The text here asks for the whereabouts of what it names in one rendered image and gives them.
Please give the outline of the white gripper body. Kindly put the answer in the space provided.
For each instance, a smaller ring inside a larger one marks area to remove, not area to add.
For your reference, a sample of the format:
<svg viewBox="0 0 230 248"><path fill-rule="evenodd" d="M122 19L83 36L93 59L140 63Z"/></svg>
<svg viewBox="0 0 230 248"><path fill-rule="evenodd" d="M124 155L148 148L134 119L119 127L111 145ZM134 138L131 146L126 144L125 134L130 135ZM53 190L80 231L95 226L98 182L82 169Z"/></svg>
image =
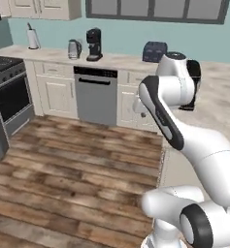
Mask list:
<svg viewBox="0 0 230 248"><path fill-rule="evenodd" d="M142 101L141 101L139 96L136 96L135 99L134 99L133 110L134 110L135 113L140 114L142 117L147 116L148 110L144 106L144 104L142 103Z"/></svg>

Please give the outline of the cream base cupboards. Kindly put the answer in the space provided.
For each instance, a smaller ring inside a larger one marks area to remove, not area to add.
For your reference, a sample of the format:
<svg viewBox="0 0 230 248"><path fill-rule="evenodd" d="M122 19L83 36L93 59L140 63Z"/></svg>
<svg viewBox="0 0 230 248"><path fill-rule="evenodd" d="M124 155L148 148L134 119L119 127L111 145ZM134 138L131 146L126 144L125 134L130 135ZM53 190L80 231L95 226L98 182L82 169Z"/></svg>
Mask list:
<svg viewBox="0 0 230 248"><path fill-rule="evenodd" d="M141 72L118 72L116 124L121 127L159 133L159 129L148 113L145 117L142 117L133 110L133 103L138 93L139 83L147 75L147 73Z"/></svg>
<svg viewBox="0 0 230 248"><path fill-rule="evenodd" d="M78 117L73 67L25 60L32 102L37 115Z"/></svg>

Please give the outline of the grey dishwasher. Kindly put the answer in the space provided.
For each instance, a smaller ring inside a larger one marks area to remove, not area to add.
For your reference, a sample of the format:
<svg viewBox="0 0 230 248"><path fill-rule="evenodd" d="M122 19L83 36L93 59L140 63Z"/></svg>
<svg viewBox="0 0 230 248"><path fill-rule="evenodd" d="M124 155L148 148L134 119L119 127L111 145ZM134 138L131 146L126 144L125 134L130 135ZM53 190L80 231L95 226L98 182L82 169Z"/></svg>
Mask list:
<svg viewBox="0 0 230 248"><path fill-rule="evenodd" d="M115 126L117 71L75 66L74 76L79 119Z"/></svg>

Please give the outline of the dark blue toaster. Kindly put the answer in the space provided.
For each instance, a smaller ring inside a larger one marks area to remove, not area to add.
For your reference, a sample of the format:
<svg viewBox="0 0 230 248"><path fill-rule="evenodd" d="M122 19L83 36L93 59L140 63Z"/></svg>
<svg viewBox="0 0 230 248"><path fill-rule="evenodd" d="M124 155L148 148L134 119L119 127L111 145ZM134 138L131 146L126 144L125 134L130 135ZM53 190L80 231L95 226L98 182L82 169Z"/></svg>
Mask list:
<svg viewBox="0 0 230 248"><path fill-rule="evenodd" d="M158 63L167 52L168 46L163 42L147 42L143 49L144 62Z"/></svg>

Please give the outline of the black coffee machine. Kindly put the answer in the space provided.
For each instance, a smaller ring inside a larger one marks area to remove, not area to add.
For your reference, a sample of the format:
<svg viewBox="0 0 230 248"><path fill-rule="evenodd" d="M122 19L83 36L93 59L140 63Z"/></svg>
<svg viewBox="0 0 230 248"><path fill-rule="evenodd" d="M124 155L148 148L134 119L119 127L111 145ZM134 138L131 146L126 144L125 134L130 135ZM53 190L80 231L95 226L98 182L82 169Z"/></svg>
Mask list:
<svg viewBox="0 0 230 248"><path fill-rule="evenodd" d="M86 32L86 41L88 43L89 54L86 57L87 61L98 61L103 57L101 46L101 30L92 28Z"/></svg>

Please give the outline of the silver electric kettle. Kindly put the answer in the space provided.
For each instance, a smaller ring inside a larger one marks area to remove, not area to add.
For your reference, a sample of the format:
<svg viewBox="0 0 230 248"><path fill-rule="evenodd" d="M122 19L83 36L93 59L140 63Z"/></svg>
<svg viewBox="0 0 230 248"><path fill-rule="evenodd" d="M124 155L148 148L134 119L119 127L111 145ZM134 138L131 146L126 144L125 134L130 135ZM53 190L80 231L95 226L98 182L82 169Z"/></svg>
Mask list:
<svg viewBox="0 0 230 248"><path fill-rule="evenodd" d="M76 39L71 39L68 43L68 57L70 59L79 59L81 53L82 44Z"/></svg>

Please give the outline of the grey framed window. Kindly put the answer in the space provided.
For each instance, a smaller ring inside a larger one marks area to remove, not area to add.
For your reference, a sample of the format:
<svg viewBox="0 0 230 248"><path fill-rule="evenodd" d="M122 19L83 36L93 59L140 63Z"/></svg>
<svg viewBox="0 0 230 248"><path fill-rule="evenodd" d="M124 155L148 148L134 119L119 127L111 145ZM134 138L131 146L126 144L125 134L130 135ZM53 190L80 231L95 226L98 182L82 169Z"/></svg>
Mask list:
<svg viewBox="0 0 230 248"><path fill-rule="evenodd" d="M87 18L223 24L230 0L85 0Z"/></svg>

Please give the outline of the white paper towel roll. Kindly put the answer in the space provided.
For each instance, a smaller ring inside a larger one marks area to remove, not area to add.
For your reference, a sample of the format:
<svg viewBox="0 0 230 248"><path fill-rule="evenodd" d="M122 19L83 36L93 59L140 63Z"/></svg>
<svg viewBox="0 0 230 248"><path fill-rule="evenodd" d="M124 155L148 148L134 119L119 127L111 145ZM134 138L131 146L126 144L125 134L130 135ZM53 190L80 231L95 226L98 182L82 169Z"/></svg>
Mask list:
<svg viewBox="0 0 230 248"><path fill-rule="evenodd" d="M32 28L30 23L27 23L27 26L28 26L27 38L28 38L29 48L30 49L40 48L41 46L40 46L40 42L39 42L36 30Z"/></svg>

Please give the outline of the black oven with hob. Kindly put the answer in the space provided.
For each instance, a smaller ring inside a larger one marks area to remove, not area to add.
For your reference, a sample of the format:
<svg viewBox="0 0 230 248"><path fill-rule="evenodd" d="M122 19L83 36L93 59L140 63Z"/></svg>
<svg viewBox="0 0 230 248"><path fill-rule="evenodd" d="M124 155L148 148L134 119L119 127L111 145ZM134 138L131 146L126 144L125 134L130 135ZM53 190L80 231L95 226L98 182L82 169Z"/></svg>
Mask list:
<svg viewBox="0 0 230 248"><path fill-rule="evenodd" d="M0 56L0 113L9 137L35 116L25 64L20 58Z"/></svg>

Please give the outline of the cream wall cupboards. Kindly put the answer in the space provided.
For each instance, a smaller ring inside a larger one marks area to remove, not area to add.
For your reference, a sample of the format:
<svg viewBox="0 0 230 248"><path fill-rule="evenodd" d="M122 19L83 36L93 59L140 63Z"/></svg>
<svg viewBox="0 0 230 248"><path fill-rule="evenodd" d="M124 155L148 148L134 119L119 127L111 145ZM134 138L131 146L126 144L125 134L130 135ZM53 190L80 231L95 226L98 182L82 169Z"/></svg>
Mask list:
<svg viewBox="0 0 230 248"><path fill-rule="evenodd" d="M4 17L73 20L82 16L82 0L0 0Z"/></svg>

